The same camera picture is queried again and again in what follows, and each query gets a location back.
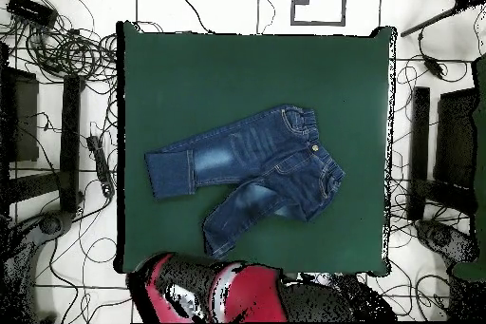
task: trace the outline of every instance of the black frame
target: black frame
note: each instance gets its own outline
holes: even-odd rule
[[[290,24],[301,27],[345,27],[346,26],[346,0],[341,4],[341,21],[324,22],[324,21],[296,21],[295,20],[296,0],[290,2]]]

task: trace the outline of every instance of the black stand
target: black stand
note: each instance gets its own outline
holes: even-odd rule
[[[83,199],[79,192],[80,97],[84,80],[66,76],[63,92],[60,171],[9,178],[17,112],[14,111],[15,78],[7,68],[8,47],[0,44],[0,320],[36,323],[32,273],[38,250],[66,233]],[[9,206],[59,190],[60,210],[10,227]]]

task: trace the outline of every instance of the blue denim jeans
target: blue denim jeans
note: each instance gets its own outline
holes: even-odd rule
[[[319,143],[314,111],[281,105],[145,154],[156,199],[238,184],[204,220],[205,252],[224,258],[262,218],[309,221],[345,173]]]

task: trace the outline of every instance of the red fabric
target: red fabric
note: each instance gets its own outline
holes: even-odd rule
[[[278,270],[251,265],[236,275],[225,303],[225,319],[242,322],[285,322],[287,318],[277,293]]]
[[[193,320],[190,318],[180,316],[174,310],[172,305],[160,294],[156,287],[156,279],[159,276],[160,268],[162,267],[162,264],[171,256],[172,255],[167,255],[163,257],[156,264],[154,270],[152,271],[152,275],[150,276],[150,281],[147,285],[145,285],[145,288],[160,323],[193,323]]]

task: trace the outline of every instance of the green mat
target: green mat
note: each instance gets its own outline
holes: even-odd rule
[[[243,235],[227,259],[289,272],[386,274],[384,169],[394,29],[345,37],[141,33],[128,22],[117,27],[125,100],[125,221],[119,223],[118,270],[131,272],[161,251],[202,256],[201,223],[234,189],[212,186],[157,201],[146,151],[292,104],[316,111],[320,141],[346,177],[314,222],[265,219]]]

